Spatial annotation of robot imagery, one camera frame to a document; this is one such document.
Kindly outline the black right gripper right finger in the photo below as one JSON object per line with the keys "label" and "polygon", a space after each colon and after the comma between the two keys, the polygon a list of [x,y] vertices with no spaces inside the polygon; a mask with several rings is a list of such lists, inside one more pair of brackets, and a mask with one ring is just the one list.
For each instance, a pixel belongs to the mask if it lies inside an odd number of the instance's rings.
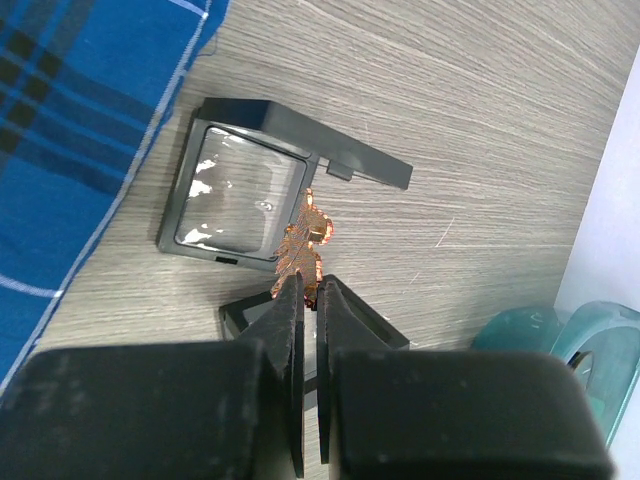
{"label": "black right gripper right finger", "polygon": [[575,374],[537,352],[332,352],[318,404],[333,479],[610,479]]}

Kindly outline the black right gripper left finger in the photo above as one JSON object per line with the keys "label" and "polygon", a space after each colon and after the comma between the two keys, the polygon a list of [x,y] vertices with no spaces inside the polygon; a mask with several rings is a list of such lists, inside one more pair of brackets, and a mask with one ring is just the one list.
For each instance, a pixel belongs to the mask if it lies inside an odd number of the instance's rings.
{"label": "black right gripper left finger", "polygon": [[232,341],[34,355],[1,400],[5,479],[299,479],[304,299],[293,275]]}

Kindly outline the orange leaf brooch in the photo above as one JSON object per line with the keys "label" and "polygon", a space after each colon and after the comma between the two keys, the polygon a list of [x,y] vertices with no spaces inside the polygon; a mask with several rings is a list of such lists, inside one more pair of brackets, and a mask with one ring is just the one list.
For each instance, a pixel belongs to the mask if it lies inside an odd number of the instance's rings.
{"label": "orange leaf brooch", "polygon": [[274,252],[277,280],[270,290],[272,298],[278,296],[289,276],[300,273],[305,306],[315,309],[318,286],[323,280],[322,258],[316,247],[326,245],[334,230],[333,221],[317,207],[312,189],[307,188],[302,193],[297,220],[286,227]]}

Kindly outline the blue plaid shirt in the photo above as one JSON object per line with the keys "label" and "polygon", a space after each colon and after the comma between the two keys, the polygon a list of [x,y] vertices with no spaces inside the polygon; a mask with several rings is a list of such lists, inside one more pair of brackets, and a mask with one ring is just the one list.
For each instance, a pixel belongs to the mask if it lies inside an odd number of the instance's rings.
{"label": "blue plaid shirt", "polygon": [[224,1],[1,5],[1,381],[124,199]]}

